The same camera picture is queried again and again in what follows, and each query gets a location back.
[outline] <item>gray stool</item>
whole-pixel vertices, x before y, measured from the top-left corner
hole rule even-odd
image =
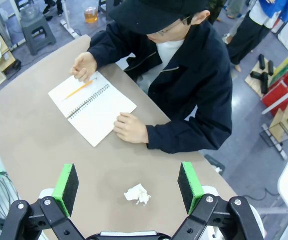
[[[36,55],[38,50],[47,46],[48,44],[55,44],[56,39],[49,28],[46,18],[43,14],[39,14],[37,17],[30,21],[20,21],[23,29],[23,33],[27,42],[27,46],[32,55]],[[45,35],[44,39],[36,40],[33,34],[42,30]]]

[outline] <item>notebook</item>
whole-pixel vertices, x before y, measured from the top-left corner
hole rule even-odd
[[[131,113],[136,105],[95,72],[92,83],[70,97],[84,85],[69,77],[48,94],[75,129],[95,147],[114,128],[119,113]]]

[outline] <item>person's leg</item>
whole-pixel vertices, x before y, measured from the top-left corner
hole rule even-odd
[[[244,21],[245,15],[242,15],[237,19],[237,21],[234,23],[233,27],[229,30],[229,35],[232,37],[235,36],[237,29],[241,25],[241,23]]]
[[[258,34],[255,36],[255,38],[253,39],[250,45],[251,50],[257,47],[257,45],[267,36],[269,31],[270,31],[270,28],[267,28],[264,25],[261,26]]]
[[[210,0],[209,1],[209,11],[210,16],[207,19],[211,24],[213,24],[218,18],[222,7],[224,6],[226,0]]]
[[[61,0],[57,0],[57,14],[61,16],[63,14],[63,5]]]
[[[53,0],[45,0],[45,4],[51,5],[54,1]]]
[[[53,0],[45,0],[45,4],[47,4],[47,6],[45,7],[43,14],[48,13],[49,10],[56,5]]]
[[[230,61],[235,65],[238,65],[253,49],[253,41],[262,27],[250,19],[248,14],[237,29],[232,41],[227,45]]]
[[[227,16],[231,19],[236,18],[239,15],[244,3],[245,0],[232,0],[227,6]]]

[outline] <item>person's left hand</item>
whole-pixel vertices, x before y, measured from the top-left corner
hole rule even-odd
[[[114,132],[120,139],[133,144],[148,143],[146,125],[134,115],[121,112],[114,126]]]

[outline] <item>pencil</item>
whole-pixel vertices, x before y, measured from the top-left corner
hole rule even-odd
[[[88,83],[86,83],[85,85],[82,85],[80,88],[78,88],[77,90],[73,91],[71,94],[69,94],[67,97],[65,97],[65,99],[71,97],[72,95],[74,95],[76,92],[78,92],[80,89],[83,89],[84,87],[88,86],[89,84],[91,84],[93,82],[93,80],[89,81]]]

